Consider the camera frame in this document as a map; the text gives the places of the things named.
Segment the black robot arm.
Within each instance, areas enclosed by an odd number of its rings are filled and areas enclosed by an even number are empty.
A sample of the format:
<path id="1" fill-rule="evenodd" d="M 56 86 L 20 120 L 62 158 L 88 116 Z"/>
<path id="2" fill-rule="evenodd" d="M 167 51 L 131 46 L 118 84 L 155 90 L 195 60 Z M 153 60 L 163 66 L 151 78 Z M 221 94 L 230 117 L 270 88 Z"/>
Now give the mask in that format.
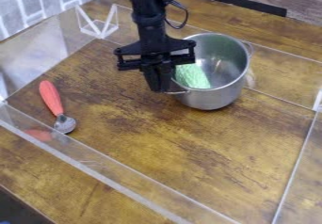
<path id="1" fill-rule="evenodd" d="M 166 34 L 166 6 L 185 7 L 175 0 L 130 0 L 133 21 L 138 26 L 139 41 L 118 48 L 118 69 L 141 70 L 149 87 L 155 92 L 170 89 L 177 65 L 195 61 L 194 40 L 174 39 Z"/>

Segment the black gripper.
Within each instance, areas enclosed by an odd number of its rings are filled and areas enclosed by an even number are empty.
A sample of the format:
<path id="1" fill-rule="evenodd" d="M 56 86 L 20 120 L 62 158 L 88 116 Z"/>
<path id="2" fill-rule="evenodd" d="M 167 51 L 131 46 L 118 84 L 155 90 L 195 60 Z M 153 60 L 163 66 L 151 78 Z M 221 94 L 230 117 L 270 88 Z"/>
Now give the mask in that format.
<path id="1" fill-rule="evenodd" d="M 115 50 L 118 69 L 143 71 L 150 89 L 167 91 L 174 67 L 195 61 L 197 42 L 167 35 L 163 14 L 155 17 L 134 14 L 133 20 L 138 26 L 139 40 Z"/>

